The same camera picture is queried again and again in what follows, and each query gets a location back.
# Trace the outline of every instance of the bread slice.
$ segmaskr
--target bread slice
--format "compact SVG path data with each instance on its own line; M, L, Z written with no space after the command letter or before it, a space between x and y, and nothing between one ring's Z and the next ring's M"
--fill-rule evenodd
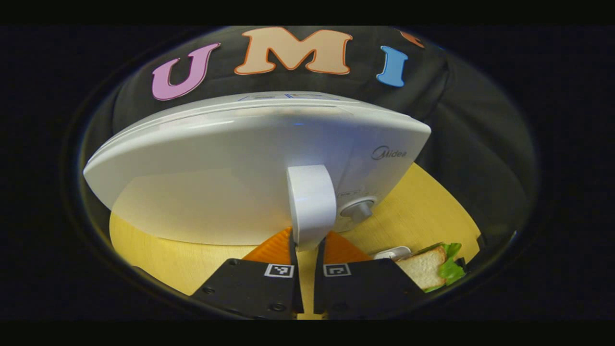
M446 251L444 247L438 246L396 263L421 289L427 289L446 283L446 279L438 275L438 270L444 262L446 262Z

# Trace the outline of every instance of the wooden table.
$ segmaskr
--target wooden table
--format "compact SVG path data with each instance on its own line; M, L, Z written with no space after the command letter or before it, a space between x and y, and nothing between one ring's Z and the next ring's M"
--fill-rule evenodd
M111 214L111 242L131 265L191 295L228 258L242 258L256 246L220 246L160 239ZM396 246L412 251L443 241L461 243L457 257L469 262L478 253L478 227L466 210L435 179L413 164L373 216L341 233L368 254ZM321 319L312 313L317 250L297 255L306 313L300 320Z

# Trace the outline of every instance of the blue letter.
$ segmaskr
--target blue letter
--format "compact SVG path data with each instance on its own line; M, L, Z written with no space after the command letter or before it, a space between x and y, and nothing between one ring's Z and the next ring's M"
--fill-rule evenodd
M403 63L408 60L408 56L391 47L381 46L380 49L386 53L386 59L384 70L376 75L376 79L390 86L402 87Z

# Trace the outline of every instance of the pink letter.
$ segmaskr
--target pink letter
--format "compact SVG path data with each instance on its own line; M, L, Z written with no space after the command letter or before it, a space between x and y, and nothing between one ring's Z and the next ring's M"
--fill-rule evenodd
M188 78L176 86L171 85L169 79L171 76L171 69L173 68L173 65L180 61L179 58L173 59L159 68L156 68L154 72L152 72L154 75L154 80L152 81L152 94L154 97L160 101L168 101L176 99L179 96L186 95L194 90L194 88L199 86L203 79L205 79L209 55L212 50L218 48L219 46L219 42L210 44L209 46L199 48L188 54L189 57L192 57L192 64L190 64Z

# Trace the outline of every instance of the midea logo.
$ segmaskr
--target midea logo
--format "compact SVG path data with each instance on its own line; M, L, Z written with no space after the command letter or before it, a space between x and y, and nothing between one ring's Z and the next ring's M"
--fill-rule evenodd
M404 156L406 156L405 151L392 151L386 145L381 145L380 147L374 149L374 152L371 153L371 158L374 160L383 158L403 158Z

